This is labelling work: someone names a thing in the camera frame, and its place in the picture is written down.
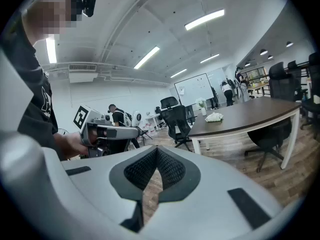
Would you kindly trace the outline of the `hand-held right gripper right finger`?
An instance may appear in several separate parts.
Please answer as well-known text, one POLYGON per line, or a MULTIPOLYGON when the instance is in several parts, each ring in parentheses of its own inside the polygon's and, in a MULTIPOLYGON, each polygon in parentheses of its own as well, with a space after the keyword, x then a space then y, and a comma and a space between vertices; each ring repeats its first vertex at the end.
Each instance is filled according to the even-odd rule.
POLYGON ((143 228, 146 238, 272 238, 283 207, 262 186, 226 162, 173 147, 200 179, 184 199, 161 202, 143 228))

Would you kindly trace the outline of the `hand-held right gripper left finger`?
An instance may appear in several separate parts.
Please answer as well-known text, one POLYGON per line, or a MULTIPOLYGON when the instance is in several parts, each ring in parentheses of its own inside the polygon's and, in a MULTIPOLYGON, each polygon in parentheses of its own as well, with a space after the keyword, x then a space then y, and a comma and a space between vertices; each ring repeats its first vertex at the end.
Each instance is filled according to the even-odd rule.
POLYGON ((121 224, 124 220, 133 218, 146 224, 158 208, 158 171, 155 169, 148 173, 142 170, 143 175, 150 177, 146 181, 147 184, 138 202, 119 196, 110 183, 110 172, 114 165, 140 155, 150 148, 152 146, 147 145, 139 149, 98 158, 64 161, 62 165, 65 170, 90 168, 88 171, 71 175, 70 179, 84 197, 113 222, 121 224))

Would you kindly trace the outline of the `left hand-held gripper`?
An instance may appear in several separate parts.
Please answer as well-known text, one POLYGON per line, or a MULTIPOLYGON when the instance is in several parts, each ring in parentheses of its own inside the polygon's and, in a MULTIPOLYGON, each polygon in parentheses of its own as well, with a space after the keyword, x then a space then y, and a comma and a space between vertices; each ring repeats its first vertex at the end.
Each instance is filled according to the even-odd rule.
POLYGON ((136 127, 114 126, 107 114, 80 105, 73 123, 79 128, 80 139, 88 154, 81 158, 97 158, 128 151, 130 140, 141 131, 136 127))

